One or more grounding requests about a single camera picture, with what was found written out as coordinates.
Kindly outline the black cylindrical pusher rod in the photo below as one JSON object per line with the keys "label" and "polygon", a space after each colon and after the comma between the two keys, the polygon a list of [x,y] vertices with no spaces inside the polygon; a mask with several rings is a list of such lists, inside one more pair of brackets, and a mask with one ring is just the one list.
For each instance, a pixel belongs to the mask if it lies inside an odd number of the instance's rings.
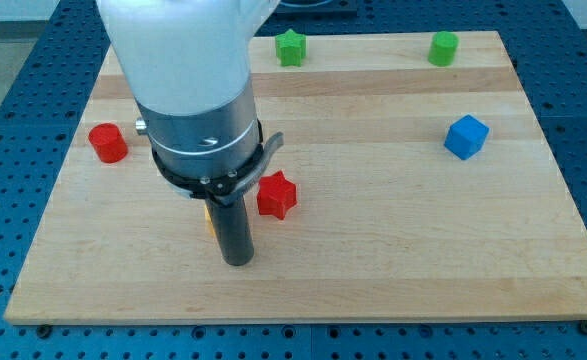
{"label": "black cylindrical pusher rod", "polygon": [[242,266],[251,261],[254,247],[243,198],[230,205],[205,200],[211,223],[224,261]]}

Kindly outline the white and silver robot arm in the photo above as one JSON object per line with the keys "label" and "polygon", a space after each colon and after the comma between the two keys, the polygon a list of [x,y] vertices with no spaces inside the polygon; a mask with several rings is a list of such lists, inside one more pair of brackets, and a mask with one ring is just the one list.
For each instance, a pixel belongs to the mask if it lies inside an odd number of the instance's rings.
{"label": "white and silver robot arm", "polygon": [[263,137],[249,43],[272,0],[98,0],[162,176],[205,201],[225,262],[254,255],[244,195],[283,144]]}

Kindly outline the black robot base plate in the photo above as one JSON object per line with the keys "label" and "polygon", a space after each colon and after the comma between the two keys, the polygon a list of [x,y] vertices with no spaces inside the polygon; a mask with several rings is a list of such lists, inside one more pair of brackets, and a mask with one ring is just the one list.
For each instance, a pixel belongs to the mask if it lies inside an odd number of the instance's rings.
{"label": "black robot base plate", "polygon": [[278,15],[355,15],[358,0],[281,0]]}

